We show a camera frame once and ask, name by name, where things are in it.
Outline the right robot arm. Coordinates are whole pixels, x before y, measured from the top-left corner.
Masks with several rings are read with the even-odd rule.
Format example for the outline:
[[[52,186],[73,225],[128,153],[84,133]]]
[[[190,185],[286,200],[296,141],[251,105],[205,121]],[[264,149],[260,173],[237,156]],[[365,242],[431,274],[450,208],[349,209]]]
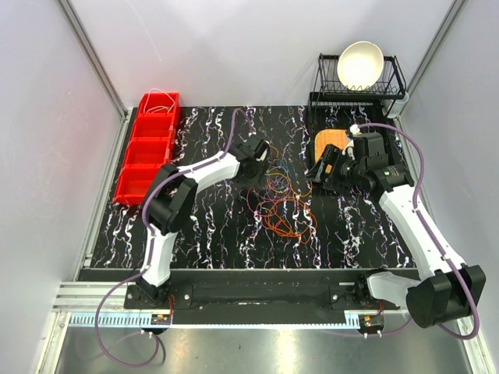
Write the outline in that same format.
[[[422,328],[471,316],[474,336],[486,275],[480,266],[468,266],[444,239],[419,202],[420,183],[390,160],[384,137],[361,133],[357,126],[322,130],[314,140],[314,159],[307,179],[336,193],[354,187],[368,192],[393,221],[416,263],[416,280],[388,270],[362,276],[354,289],[356,304],[371,309],[380,301],[390,302],[407,309]]]

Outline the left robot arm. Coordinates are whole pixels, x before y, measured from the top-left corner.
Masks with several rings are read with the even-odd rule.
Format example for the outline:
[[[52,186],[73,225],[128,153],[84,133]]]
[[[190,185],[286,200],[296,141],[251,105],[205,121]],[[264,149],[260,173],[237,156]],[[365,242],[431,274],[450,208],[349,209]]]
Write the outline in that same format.
[[[204,161],[183,167],[160,167],[142,203],[147,244],[136,285],[148,306],[158,309],[168,300],[175,240],[190,219],[197,195],[226,180],[257,185],[264,179],[270,152],[268,142],[251,136]]]

